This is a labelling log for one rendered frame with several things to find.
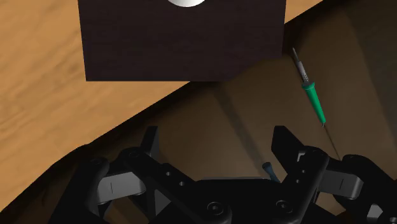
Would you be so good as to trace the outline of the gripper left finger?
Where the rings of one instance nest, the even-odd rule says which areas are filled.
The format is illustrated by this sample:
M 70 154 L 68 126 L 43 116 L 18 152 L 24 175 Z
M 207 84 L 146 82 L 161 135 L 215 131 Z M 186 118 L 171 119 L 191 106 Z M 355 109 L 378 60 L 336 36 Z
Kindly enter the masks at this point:
M 148 224 L 231 224 L 232 210 L 218 181 L 194 181 L 158 163 L 158 128 L 146 129 L 138 147 L 116 160 L 97 157 L 82 162 L 62 194 L 48 224 L 108 224 L 106 203 L 131 197 Z

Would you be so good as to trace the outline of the green-handled soldering iron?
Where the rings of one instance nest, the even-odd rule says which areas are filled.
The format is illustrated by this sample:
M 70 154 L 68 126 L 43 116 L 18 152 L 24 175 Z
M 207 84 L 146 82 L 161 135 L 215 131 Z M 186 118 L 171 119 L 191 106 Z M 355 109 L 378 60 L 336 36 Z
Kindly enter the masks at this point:
M 308 100 L 310 101 L 310 104 L 322 126 L 322 128 L 325 130 L 326 135 L 328 136 L 328 139 L 330 140 L 331 146 L 339 160 L 341 160 L 341 156 L 339 152 L 337 151 L 335 144 L 333 142 L 333 139 L 331 137 L 331 134 L 326 127 L 326 117 L 324 114 L 324 111 L 321 106 L 321 102 L 319 100 L 317 91 L 316 91 L 316 84 L 314 81 L 310 80 L 307 72 L 304 68 L 303 62 L 299 59 L 298 54 L 296 52 L 296 49 L 294 47 L 291 48 L 291 58 L 293 59 L 294 65 L 296 66 L 296 69 L 298 71 L 298 74 L 300 75 L 300 78 L 302 80 L 302 88 L 305 91 Z

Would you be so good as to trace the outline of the small dark blue peg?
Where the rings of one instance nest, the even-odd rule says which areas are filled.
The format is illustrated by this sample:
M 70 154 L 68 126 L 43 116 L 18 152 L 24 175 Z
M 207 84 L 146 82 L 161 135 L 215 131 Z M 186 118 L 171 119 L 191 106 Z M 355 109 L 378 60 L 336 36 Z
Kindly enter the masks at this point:
M 270 180 L 280 183 L 279 178 L 276 176 L 272 164 L 270 162 L 265 162 L 262 164 L 262 169 L 269 175 Z

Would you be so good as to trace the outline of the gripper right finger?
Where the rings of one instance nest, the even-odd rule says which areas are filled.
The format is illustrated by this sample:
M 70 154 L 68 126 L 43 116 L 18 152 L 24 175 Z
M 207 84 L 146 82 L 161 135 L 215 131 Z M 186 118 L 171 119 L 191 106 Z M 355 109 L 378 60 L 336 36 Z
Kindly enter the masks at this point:
M 397 224 L 397 182 L 369 158 L 335 160 L 276 126 L 272 153 L 286 178 L 277 205 L 292 224 Z

